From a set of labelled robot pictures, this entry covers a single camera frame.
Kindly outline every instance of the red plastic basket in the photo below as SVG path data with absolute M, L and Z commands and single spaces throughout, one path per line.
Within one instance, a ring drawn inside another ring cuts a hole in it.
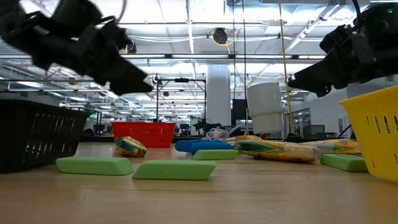
M 113 137 L 130 136 L 145 147 L 168 148 L 172 145 L 175 123 L 112 122 Z

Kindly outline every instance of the food package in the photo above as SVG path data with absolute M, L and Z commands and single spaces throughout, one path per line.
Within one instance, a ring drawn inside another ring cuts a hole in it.
M 360 155 L 361 150 L 356 141 L 350 139 L 332 139 L 300 143 L 304 146 L 316 146 L 322 154 Z
M 119 153 L 124 156 L 144 157 L 147 153 L 145 146 L 132 137 L 117 138 L 115 143 Z
M 225 142 L 231 144 L 232 146 L 240 140 L 262 140 L 259 136 L 236 136 L 236 137 L 231 137 L 225 140 Z
M 301 145 L 292 142 L 269 140 L 237 141 L 234 149 L 255 159 L 277 161 L 316 162 L 321 157 L 321 150 L 316 146 Z

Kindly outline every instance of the black plastic basket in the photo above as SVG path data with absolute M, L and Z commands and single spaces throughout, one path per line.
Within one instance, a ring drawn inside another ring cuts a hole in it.
M 0 100 L 0 172 L 49 164 L 76 153 L 88 113 L 23 100 Z

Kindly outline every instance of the blue object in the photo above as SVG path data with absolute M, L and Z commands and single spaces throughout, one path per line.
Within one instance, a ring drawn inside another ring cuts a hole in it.
M 210 149 L 233 149 L 232 145 L 224 142 L 196 142 L 191 145 L 190 152 L 194 155 L 197 150 L 210 150 Z
M 193 143 L 199 142 L 217 142 L 217 143 L 224 143 L 220 140 L 203 140 L 203 139 L 196 139 L 196 140 L 188 140 L 188 141 L 179 141 L 175 144 L 175 150 L 178 152 L 189 152 L 191 153 L 191 146 Z

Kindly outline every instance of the green sponge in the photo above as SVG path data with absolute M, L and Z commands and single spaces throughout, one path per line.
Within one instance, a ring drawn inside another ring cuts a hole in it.
M 193 159 L 196 160 L 217 160 L 217 159 L 235 159 L 238 155 L 238 150 L 232 149 L 211 149 L 211 150 L 197 150 Z
M 216 168 L 214 161 L 145 161 L 133 179 L 206 180 Z
M 57 166 L 69 174 L 127 175 L 134 171 L 128 159 L 113 157 L 60 158 Z
M 337 169 L 356 172 L 367 172 L 365 161 L 362 157 L 324 154 L 321 156 L 320 162 L 324 165 L 331 166 Z

